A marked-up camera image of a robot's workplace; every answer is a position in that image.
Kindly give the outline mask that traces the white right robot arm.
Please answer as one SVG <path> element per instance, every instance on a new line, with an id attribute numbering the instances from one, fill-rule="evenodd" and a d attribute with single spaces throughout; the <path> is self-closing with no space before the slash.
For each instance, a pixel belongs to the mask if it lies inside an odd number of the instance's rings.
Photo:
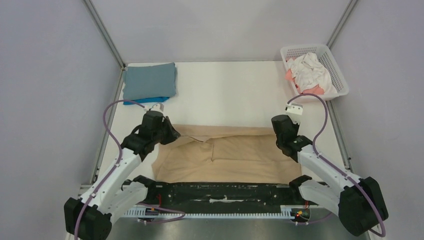
<path id="1" fill-rule="evenodd" d="M 295 204 L 310 201 L 338 217 L 344 228 L 360 236 L 388 219 L 389 213 L 379 183 L 372 177 L 362 178 L 332 164 L 313 145 L 299 135 L 299 125 L 288 115 L 271 119 L 276 146 L 296 163 L 308 168 L 324 181 L 320 184 L 308 175 L 293 179 L 289 199 Z"/>

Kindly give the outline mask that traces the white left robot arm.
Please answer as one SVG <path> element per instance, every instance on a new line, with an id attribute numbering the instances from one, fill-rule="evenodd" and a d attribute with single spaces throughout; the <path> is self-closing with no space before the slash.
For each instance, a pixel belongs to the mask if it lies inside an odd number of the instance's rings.
<path id="1" fill-rule="evenodd" d="M 113 224 L 137 203 L 152 204 L 157 198 L 152 177 L 139 175 L 126 188 L 124 181 L 157 144 L 167 145 L 180 137 L 169 117 L 148 110 L 142 123 L 118 144 L 118 155 L 107 171 L 78 199 L 64 204 L 65 229 L 80 240 L 105 240 Z"/>

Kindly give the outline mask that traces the beige t shirt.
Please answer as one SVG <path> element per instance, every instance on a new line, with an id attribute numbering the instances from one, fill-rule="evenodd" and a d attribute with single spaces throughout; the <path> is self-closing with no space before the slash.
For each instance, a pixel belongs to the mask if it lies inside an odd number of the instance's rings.
<path id="1" fill-rule="evenodd" d="M 288 184 L 301 165 L 276 146 L 270 127 L 183 125 L 180 137 L 160 145 L 154 177 L 166 183 Z"/>

